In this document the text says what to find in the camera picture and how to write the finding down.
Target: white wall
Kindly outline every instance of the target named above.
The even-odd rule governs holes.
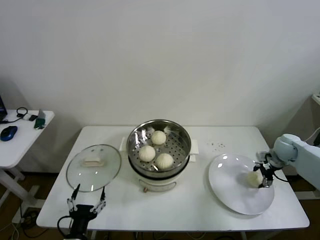
[[[318,0],[2,0],[0,93],[12,108],[56,113],[24,169],[59,171],[85,125],[255,125],[271,143],[320,90],[319,9]]]

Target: desk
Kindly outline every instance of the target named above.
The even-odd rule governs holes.
[[[17,119],[16,110],[8,110],[7,112],[8,115],[5,117],[6,120],[14,121]],[[54,118],[55,114],[52,111],[43,112],[45,113],[45,124],[48,125]],[[30,110],[28,113],[38,115],[38,111],[35,110]],[[27,121],[23,119],[13,123],[0,124],[0,132],[9,126],[18,127],[17,132],[11,140],[0,141],[0,184],[7,188],[7,191],[0,199],[0,206],[8,196],[9,192],[12,192],[23,200],[22,213],[24,213],[29,207],[41,207],[44,203],[43,200],[41,201],[34,198],[34,195],[39,188],[38,186],[33,186],[30,192],[27,192],[17,183],[18,179],[23,180],[25,176],[14,168],[44,130],[36,130],[34,129],[34,125],[35,121]],[[7,175],[3,169],[7,169],[15,175],[15,179],[12,179]],[[18,212],[12,220],[13,223],[18,223],[20,220],[20,213],[18,214]]]
[[[68,214],[67,198],[70,198],[73,189],[67,183],[66,170],[75,154],[96,144],[119,148],[122,138],[128,136],[133,128],[86,126],[82,129],[36,220],[39,226],[56,228],[58,219]],[[177,186],[167,192],[144,193],[127,154],[122,152],[119,174],[105,188],[106,207],[89,222],[89,230],[238,232],[309,226],[309,219],[288,183],[274,180],[273,203],[260,215],[234,212],[220,202],[211,190],[208,170],[215,156],[236,153],[256,160],[256,152],[269,150],[256,127],[186,126],[185,129],[192,139],[197,140],[199,155],[196,162],[190,162],[182,172]],[[278,172],[278,176],[285,179],[282,171]],[[79,192],[76,202],[94,205],[100,194],[100,190]],[[61,221],[61,227],[68,228],[69,222]]]

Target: glass lid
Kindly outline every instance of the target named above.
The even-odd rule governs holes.
[[[93,192],[108,185],[118,174],[121,166],[119,151],[110,145],[93,145],[83,149],[68,165],[66,179],[80,192]]]

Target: blue mouse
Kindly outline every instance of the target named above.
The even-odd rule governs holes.
[[[16,134],[17,130],[17,126],[8,126],[0,133],[0,139],[5,142],[11,140]]]

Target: cable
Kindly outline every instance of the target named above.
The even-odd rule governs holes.
[[[3,227],[2,229],[0,229],[0,232],[5,230],[7,227],[10,227],[12,223],[9,223],[7,226]]]
[[[201,236],[199,236],[199,237],[194,237],[194,236],[191,236],[191,234],[190,233],[186,233],[186,234],[188,234],[188,236],[190,237],[190,238],[192,238],[192,239],[194,239],[194,240],[200,240],[200,239],[202,239],[207,233],[206,232],[204,232],[204,233],[202,233],[202,235]]]
[[[284,179],[278,177],[275,173],[273,173],[273,175],[275,176],[276,179],[279,179],[280,181],[285,182],[285,183],[289,183],[289,181],[284,180]]]
[[[310,137],[308,137],[306,140],[304,140],[304,142],[309,141],[319,130],[320,130],[320,127],[318,127],[318,128],[311,134]]]
[[[16,237],[15,240],[18,240],[19,237],[20,237],[19,231],[18,231],[18,229],[16,228],[16,226],[15,226],[13,223],[12,223],[12,226],[13,226],[13,228],[14,228],[14,231],[13,231],[13,233],[12,233],[12,235],[11,235],[11,240],[14,240],[14,235],[15,235],[15,233],[17,234],[17,237]]]
[[[164,238],[167,234],[168,234],[168,233],[165,232],[161,237],[156,237],[156,233],[153,232],[153,233],[152,233],[152,238],[153,238],[153,240],[160,240],[160,239]]]
[[[24,221],[21,223],[20,226],[22,228],[24,235],[29,239],[36,239],[49,230],[49,229],[45,229],[43,232],[35,236],[30,236],[29,234],[26,233],[26,230],[32,229],[34,226],[37,225],[36,221],[37,221],[38,215],[39,215],[38,211],[29,211],[25,213],[24,216],[22,216],[22,203],[20,200],[20,218],[21,219],[24,218]]]
[[[58,222],[56,223],[56,226],[57,226],[59,232],[61,233],[61,235],[62,235],[64,238],[66,237],[66,235],[64,234],[64,232],[63,232],[63,231],[61,230],[61,228],[60,228],[60,221],[61,221],[62,219],[67,219],[67,218],[71,218],[71,216],[69,216],[69,215],[62,216],[62,217],[59,218]]]
[[[16,121],[22,119],[27,113],[28,113],[28,109],[27,108],[25,108],[24,106],[18,107],[17,110],[16,110],[16,115],[19,116],[19,117],[16,120],[13,120],[13,121],[3,120],[3,121],[0,121],[0,124],[12,124],[12,123],[15,123]]]

